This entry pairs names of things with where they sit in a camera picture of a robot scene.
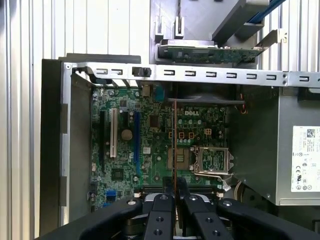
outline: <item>blue sata port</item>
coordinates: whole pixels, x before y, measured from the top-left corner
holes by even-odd
[[[106,197],[116,197],[117,196],[117,191],[116,190],[107,190],[105,192]]]

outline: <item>corrugated metal wall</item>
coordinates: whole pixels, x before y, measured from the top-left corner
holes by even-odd
[[[283,28],[288,41],[264,52],[260,69],[319,72],[319,7],[319,0],[287,0],[265,18],[260,35]]]
[[[149,0],[0,1],[1,240],[39,232],[41,59],[131,54],[148,63],[149,9]],[[318,71],[319,1],[287,0],[261,34],[281,26],[288,43],[264,53],[261,66]]]

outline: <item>connector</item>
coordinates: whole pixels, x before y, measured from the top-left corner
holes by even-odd
[[[111,108],[111,137],[110,137],[110,158],[117,157],[118,143],[118,109]]]
[[[116,190],[107,190],[105,192],[106,197],[116,197],[117,196],[117,191]]]

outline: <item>rectangular slot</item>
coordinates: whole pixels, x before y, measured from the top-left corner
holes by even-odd
[[[118,143],[118,109],[111,108],[110,158],[117,157]]]
[[[226,73],[226,78],[227,79],[236,79],[237,78],[237,74],[234,72],[227,72]]]
[[[300,82],[309,82],[309,77],[308,76],[299,76],[299,81]]]
[[[108,74],[108,69],[106,68],[97,68],[96,69],[96,74],[99,74],[99,75],[107,75]]]
[[[217,72],[216,71],[206,71],[205,76],[207,78],[216,78],[217,77]]]
[[[124,72],[123,72],[122,69],[111,69],[111,73],[110,74],[123,75]]]
[[[164,71],[164,74],[165,76],[174,76],[176,74],[176,71],[175,70],[163,70]]]
[[[246,74],[246,79],[256,80],[257,79],[257,74],[247,73]]]
[[[275,80],[277,80],[277,75],[267,74],[266,79],[271,80],[271,81],[275,81]]]
[[[187,77],[195,77],[196,76],[196,71],[185,71],[185,76]]]

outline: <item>circuit board component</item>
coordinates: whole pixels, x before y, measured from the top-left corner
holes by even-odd
[[[91,182],[96,191],[90,204],[94,209],[133,196],[141,187],[161,191],[163,177],[172,176],[172,104],[159,101],[153,92],[158,88],[149,87],[143,95],[139,88],[93,90],[97,95],[92,99]],[[226,146],[225,114],[225,108],[216,105],[177,108],[177,174],[191,186],[222,188],[216,178],[196,175],[190,166],[196,161],[191,147]]]

